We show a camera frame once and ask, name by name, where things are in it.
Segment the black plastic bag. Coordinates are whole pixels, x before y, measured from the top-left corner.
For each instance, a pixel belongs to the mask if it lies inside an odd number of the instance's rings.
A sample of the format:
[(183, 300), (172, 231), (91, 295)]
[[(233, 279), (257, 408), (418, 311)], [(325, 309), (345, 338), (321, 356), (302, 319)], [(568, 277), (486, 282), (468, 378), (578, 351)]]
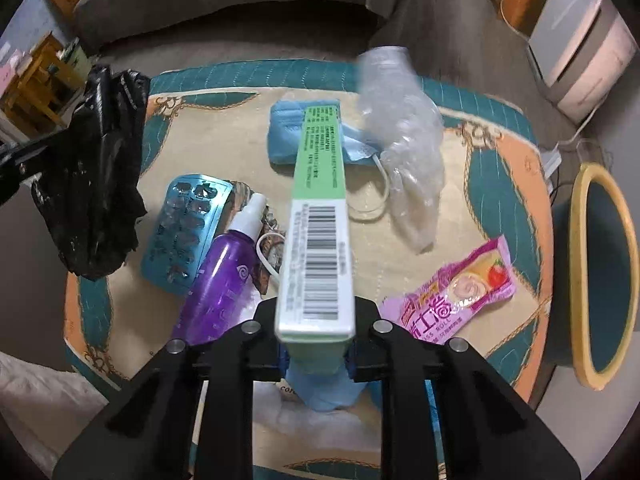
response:
[(90, 70), (70, 125), (54, 136), (32, 198), (67, 270), (90, 281), (138, 247), (146, 214), (137, 189), (150, 80), (107, 65)]

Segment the blue pill blister pack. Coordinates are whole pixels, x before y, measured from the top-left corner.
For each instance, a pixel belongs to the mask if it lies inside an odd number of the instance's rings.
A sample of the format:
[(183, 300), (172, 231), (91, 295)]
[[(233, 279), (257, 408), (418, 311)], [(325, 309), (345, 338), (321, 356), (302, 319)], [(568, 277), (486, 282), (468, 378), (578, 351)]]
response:
[(184, 296), (220, 227), (233, 185), (225, 180), (185, 174), (168, 185), (141, 263), (152, 284)]

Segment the blue face mask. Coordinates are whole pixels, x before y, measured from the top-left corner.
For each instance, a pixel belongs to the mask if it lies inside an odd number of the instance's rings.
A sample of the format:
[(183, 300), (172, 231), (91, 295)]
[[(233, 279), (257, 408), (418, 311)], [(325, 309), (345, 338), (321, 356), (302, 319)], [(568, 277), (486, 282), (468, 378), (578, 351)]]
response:
[(343, 197), (346, 165), (373, 166), (382, 177), (382, 198), (375, 205), (349, 207), (356, 219), (378, 218), (390, 196), (390, 179), (378, 148), (363, 141), (362, 132), (342, 121), (337, 99), (280, 100), (270, 108), (267, 134), (269, 161), (293, 165), (300, 195), (309, 198)]
[(345, 365), (333, 374), (306, 373), (297, 363), (288, 366), (286, 382), (308, 408), (316, 412), (332, 412), (351, 408), (367, 387), (365, 382), (350, 378)]

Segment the green white cardboard box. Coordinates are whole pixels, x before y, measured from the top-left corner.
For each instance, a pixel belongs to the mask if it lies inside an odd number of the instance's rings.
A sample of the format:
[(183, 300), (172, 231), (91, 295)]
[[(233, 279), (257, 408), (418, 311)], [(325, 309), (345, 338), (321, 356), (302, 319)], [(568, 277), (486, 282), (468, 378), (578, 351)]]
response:
[(329, 375), (356, 334), (346, 183), (343, 197), (300, 192), (294, 168), (274, 332), (306, 373)]

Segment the clear plastic glove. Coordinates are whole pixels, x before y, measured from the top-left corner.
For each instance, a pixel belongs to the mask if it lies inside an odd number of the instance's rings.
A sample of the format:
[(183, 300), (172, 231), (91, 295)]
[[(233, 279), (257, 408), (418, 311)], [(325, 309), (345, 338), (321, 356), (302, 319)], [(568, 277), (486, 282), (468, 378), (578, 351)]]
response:
[(358, 58), (358, 93), (364, 142), (380, 150), (388, 177), (388, 212), (400, 237), (420, 254), (435, 243), (444, 121), (424, 92), (408, 50), (385, 46)]

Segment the pink snack wrapper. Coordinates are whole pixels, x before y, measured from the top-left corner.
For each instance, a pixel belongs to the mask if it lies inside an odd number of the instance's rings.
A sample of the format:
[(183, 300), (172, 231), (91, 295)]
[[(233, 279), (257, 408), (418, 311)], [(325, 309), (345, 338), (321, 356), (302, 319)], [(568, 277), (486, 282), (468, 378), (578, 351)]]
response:
[(383, 300), (378, 312), (416, 339), (444, 344), (484, 307), (503, 304), (515, 292), (509, 245), (500, 235), (438, 269), (414, 292)]

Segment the teal bin yellow rim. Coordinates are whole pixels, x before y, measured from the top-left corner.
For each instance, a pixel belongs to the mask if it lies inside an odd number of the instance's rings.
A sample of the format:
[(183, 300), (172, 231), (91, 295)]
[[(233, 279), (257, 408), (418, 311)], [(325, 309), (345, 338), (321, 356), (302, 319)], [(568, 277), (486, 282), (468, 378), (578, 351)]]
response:
[(584, 162), (552, 208), (553, 287), (546, 356), (603, 390), (622, 367), (639, 303), (639, 249), (624, 194), (605, 166)]

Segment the teal orange horse rug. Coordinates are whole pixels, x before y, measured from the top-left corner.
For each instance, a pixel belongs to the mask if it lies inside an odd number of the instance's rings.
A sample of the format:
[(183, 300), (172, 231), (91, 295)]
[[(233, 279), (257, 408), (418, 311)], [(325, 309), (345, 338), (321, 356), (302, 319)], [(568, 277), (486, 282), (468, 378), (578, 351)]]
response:
[[(523, 398), (538, 375), (552, 286), (553, 235), (547, 185), (529, 121), (514, 107), (427, 79), (423, 90), (446, 125), (437, 240), (418, 255), (388, 217), (352, 225), (354, 285), (382, 301), (412, 292), (441, 266), (504, 236), (516, 294), (480, 312), (461, 331)], [(139, 190), (149, 239), (169, 183), (182, 174), (240, 182), (268, 197), (288, 223), (292, 180), (271, 167), (270, 110), (280, 100), (336, 99), (345, 122), (360, 123), (352, 64), (311, 60), (228, 62), (155, 77), (143, 133)], [(163, 347), (181, 300), (140, 273), (138, 252), (101, 281), (70, 278), (64, 340), (67, 359), (104, 396), (112, 396)], [(380, 418), (368, 396), (349, 410), (308, 410), (286, 385), (255, 394), (254, 475), (258, 479), (374, 479)]]

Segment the white air purifier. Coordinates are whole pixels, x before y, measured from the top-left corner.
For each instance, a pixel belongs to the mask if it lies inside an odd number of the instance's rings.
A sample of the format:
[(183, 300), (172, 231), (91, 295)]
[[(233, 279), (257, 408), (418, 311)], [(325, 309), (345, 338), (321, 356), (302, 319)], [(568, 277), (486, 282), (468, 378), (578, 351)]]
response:
[(541, 93), (575, 124), (606, 99), (639, 50), (612, 0), (546, 0), (527, 47)]

